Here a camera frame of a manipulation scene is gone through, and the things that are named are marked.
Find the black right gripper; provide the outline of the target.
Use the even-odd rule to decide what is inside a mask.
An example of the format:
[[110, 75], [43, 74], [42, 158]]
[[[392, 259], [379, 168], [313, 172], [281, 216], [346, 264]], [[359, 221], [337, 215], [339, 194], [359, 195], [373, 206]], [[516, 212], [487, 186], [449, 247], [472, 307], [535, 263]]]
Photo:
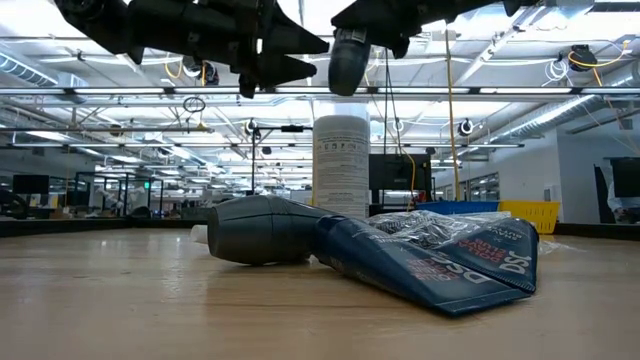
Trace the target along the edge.
[[368, 28], [372, 44], [406, 56], [410, 38], [422, 26], [453, 22], [459, 15], [492, 4], [487, 0], [356, 0], [331, 19], [336, 28]]

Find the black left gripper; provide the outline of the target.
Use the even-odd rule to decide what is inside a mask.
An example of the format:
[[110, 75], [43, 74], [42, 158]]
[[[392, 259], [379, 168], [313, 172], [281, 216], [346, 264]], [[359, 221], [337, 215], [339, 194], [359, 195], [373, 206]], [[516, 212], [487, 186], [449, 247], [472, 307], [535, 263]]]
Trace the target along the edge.
[[239, 91], [256, 90], [313, 77], [315, 65], [283, 54], [262, 55], [272, 26], [276, 50], [322, 54], [329, 43], [291, 20], [275, 1], [133, 0], [128, 5], [129, 41], [229, 66], [239, 75]]

